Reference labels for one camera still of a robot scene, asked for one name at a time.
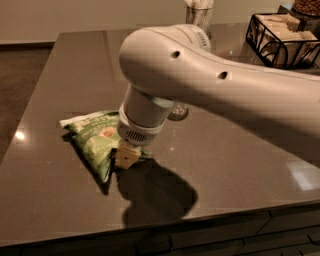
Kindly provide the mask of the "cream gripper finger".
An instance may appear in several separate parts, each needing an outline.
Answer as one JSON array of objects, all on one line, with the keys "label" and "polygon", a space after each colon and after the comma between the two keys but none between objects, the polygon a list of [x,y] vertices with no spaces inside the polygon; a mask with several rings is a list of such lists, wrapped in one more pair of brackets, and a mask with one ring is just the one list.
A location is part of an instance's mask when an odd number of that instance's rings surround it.
[{"label": "cream gripper finger", "polygon": [[132,145],[125,140],[120,140],[115,155],[115,166],[121,169],[129,169],[139,160],[140,156],[140,146]]}]

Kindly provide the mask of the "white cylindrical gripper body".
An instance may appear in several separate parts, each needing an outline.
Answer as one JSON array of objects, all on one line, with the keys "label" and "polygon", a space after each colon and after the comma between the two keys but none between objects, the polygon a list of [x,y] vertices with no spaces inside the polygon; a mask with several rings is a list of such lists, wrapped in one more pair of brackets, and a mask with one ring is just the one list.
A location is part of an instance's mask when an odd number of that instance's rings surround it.
[{"label": "white cylindrical gripper body", "polygon": [[119,109],[117,132],[132,145],[150,145],[174,106],[174,101],[147,95],[129,85]]}]

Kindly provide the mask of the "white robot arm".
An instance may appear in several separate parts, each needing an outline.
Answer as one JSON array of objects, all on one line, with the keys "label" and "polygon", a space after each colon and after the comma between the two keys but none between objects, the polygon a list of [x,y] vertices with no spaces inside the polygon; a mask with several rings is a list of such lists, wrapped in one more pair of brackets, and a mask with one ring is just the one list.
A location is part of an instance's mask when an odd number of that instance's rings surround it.
[{"label": "white robot arm", "polygon": [[119,64],[129,85],[118,133],[147,146],[173,106],[217,114],[272,144],[318,164],[320,77],[223,59],[206,33],[191,24],[147,27],[126,37]]}]

